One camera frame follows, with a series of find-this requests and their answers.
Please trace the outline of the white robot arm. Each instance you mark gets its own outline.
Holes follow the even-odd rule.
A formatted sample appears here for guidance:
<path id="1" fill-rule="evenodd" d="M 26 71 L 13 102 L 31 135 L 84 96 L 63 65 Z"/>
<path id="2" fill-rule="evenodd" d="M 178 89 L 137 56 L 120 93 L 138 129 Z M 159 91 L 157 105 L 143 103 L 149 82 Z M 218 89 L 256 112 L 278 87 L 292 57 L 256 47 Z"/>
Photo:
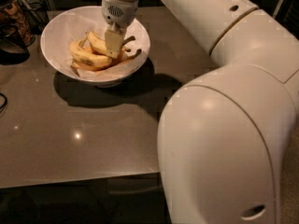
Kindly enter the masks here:
<path id="1" fill-rule="evenodd" d="M 138 0 L 103 0 L 129 27 Z M 160 117 L 172 224 L 280 224 L 280 174 L 298 118 L 298 42 L 249 0 L 161 0 L 216 64 Z"/>

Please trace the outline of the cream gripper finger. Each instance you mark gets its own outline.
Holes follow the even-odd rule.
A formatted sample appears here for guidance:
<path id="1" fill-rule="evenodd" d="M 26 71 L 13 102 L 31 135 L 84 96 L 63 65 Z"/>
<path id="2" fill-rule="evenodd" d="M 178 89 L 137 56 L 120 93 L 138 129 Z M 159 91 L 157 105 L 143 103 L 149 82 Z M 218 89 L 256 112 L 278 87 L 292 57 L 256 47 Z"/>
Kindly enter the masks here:
<path id="1" fill-rule="evenodd" d="M 105 31 L 107 56 L 116 59 L 122 49 L 126 30 L 120 28 L 116 22 L 112 22 Z"/>

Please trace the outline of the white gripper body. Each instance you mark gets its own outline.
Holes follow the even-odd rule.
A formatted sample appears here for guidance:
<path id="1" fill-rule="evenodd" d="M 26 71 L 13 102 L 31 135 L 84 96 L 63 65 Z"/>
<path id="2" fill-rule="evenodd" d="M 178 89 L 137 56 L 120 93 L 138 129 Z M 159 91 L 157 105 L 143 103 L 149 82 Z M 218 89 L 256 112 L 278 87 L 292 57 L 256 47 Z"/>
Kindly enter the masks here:
<path id="1" fill-rule="evenodd" d="M 125 31 L 135 19 L 137 2 L 102 0 L 102 15 L 113 32 Z"/>

